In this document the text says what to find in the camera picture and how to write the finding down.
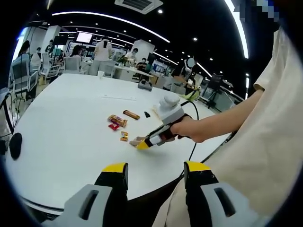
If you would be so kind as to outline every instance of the red candy wrapper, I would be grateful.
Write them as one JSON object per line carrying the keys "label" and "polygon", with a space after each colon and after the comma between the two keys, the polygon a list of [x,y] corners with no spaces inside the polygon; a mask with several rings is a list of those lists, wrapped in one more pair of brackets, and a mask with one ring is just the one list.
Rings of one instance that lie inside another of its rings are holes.
{"label": "red candy wrapper", "polygon": [[114,123],[112,123],[112,124],[109,125],[109,128],[111,128],[114,131],[116,131],[119,127],[120,127],[119,125],[114,124]]}

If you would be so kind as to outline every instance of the small black object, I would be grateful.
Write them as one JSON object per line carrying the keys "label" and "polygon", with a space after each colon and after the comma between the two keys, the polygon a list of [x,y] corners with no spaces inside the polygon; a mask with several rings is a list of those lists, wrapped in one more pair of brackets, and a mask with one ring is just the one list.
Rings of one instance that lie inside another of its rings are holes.
{"label": "small black object", "polygon": [[10,155],[13,158],[13,160],[18,159],[20,156],[21,143],[22,143],[22,135],[17,132],[12,136],[9,142]]}
{"label": "small black object", "polygon": [[144,113],[145,113],[145,117],[146,117],[146,118],[151,117],[150,114],[149,114],[148,112],[144,112]]}

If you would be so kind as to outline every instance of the air vent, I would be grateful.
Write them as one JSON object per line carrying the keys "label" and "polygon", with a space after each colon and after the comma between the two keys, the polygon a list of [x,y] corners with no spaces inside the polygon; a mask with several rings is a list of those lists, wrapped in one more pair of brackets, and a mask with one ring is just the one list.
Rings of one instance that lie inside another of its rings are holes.
{"label": "air vent", "polygon": [[147,14],[163,5],[163,2],[160,0],[115,0],[115,4],[135,10],[142,14]]}

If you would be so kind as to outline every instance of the candy bar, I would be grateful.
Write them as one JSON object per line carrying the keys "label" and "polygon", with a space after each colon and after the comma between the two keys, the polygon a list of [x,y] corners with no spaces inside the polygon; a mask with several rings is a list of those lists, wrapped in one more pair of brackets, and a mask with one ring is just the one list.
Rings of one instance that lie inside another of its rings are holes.
{"label": "candy bar", "polygon": [[134,118],[135,120],[139,120],[140,119],[140,116],[139,115],[136,115],[135,113],[132,113],[128,110],[124,110],[123,113],[131,118]]}
{"label": "candy bar", "polygon": [[128,141],[128,132],[122,131],[120,140],[121,141]]}
{"label": "candy bar", "polygon": [[110,115],[108,117],[108,120],[111,121],[112,123],[120,125],[121,127],[125,127],[127,123],[127,120],[124,120],[116,115]]}

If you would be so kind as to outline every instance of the desk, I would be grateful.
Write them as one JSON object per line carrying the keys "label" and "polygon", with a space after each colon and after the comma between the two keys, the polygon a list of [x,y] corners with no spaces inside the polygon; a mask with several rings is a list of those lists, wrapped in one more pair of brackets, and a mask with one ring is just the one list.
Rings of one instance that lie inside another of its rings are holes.
{"label": "desk", "polygon": [[114,72],[113,78],[115,78],[115,79],[132,81],[133,75],[135,73],[138,73],[138,74],[141,74],[141,75],[145,75],[145,76],[148,76],[150,78],[154,77],[154,76],[152,76],[152,75],[150,75],[150,74],[148,74],[146,72],[142,72],[142,71],[139,71],[137,69],[132,69],[132,68],[129,68],[129,67],[121,67],[121,66],[115,65],[115,69],[116,69],[116,71],[117,70],[119,71],[119,72]]}
{"label": "desk", "polygon": [[[21,154],[14,161],[8,152],[5,165],[17,192],[28,200],[27,205],[60,214],[34,203],[63,209],[78,190],[94,184],[109,164],[129,164],[129,200],[173,181],[189,158],[192,140],[183,138],[142,151],[120,141],[121,131],[127,131],[132,140],[161,125],[151,108],[168,92],[155,87],[149,92],[123,80],[62,74],[38,95],[16,125],[15,133],[23,137]],[[202,103],[196,105],[200,118],[213,115]],[[136,121],[122,114],[124,110],[141,118]],[[192,105],[185,105],[184,110],[196,118]],[[146,118],[144,111],[151,117]],[[112,131],[107,121],[111,114],[127,119],[127,126]],[[227,137],[198,144],[192,160],[205,159]]]}

